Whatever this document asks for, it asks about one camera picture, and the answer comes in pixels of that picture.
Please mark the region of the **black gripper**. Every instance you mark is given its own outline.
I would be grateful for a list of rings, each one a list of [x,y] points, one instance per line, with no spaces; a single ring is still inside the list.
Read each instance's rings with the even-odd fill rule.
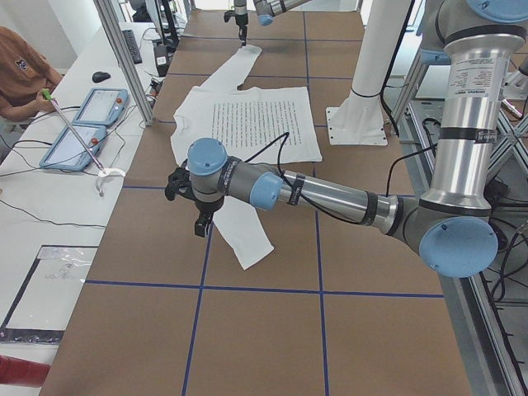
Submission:
[[[247,45],[248,10],[246,3],[235,3],[233,5],[235,21],[239,29],[239,39],[242,46]]]
[[[222,208],[223,201],[215,200],[212,202],[204,202],[197,200],[195,202],[195,206],[199,210],[199,217],[195,222],[195,235],[199,237],[206,237],[207,224],[212,222],[214,213]]]

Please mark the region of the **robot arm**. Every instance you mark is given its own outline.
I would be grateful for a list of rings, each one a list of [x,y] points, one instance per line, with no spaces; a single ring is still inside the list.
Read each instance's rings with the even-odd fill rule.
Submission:
[[[282,128],[220,133],[227,152],[251,163],[280,162],[284,169],[379,193],[407,195],[412,184],[400,164],[395,137],[383,146],[331,145],[323,110],[345,95],[358,59],[364,28],[353,12],[291,12],[269,27],[256,20],[249,41],[262,49],[252,70],[240,61],[220,69],[223,77],[243,80],[243,98],[266,93],[277,97],[301,87],[309,91],[309,111],[294,128],[296,138],[280,141]],[[271,211],[227,199],[214,216],[205,283],[208,286],[359,290],[400,294],[437,294],[438,276],[401,242],[373,228],[346,224],[310,207],[279,203]]]
[[[253,2],[257,19],[262,26],[268,26],[273,22],[274,17],[286,13],[289,10],[296,8],[309,0],[272,0],[262,1],[255,0]],[[246,0],[234,0],[233,9],[224,13],[224,21],[228,22],[233,17],[238,26],[238,38],[242,46],[247,44],[248,34],[248,7]]]

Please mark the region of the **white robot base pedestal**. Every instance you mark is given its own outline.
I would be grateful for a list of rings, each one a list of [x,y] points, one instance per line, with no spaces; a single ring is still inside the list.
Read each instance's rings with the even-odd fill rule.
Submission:
[[[412,9],[410,0],[372,2],[350,95],[339,107],[327,109],[330,144],[388,144],[380,100],[398,39]]]

